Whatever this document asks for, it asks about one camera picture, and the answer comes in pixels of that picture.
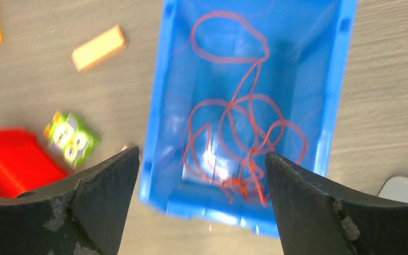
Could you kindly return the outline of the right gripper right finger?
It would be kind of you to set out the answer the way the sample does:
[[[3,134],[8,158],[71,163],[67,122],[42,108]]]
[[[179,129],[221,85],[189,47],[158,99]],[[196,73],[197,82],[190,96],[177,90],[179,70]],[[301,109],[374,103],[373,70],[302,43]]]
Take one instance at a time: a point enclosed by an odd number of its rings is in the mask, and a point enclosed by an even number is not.
[[[408,254],[408,203],[353,190],[276,152],[265,168],[285,254]]]

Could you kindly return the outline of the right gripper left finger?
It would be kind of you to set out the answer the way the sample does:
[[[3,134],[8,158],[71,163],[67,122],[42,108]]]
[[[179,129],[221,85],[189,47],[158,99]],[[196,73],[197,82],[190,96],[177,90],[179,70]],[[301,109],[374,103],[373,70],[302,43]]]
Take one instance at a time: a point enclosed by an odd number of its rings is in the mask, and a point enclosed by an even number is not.
[[[139,148],[16,198],[0,198],[0,254],[117,254]]]

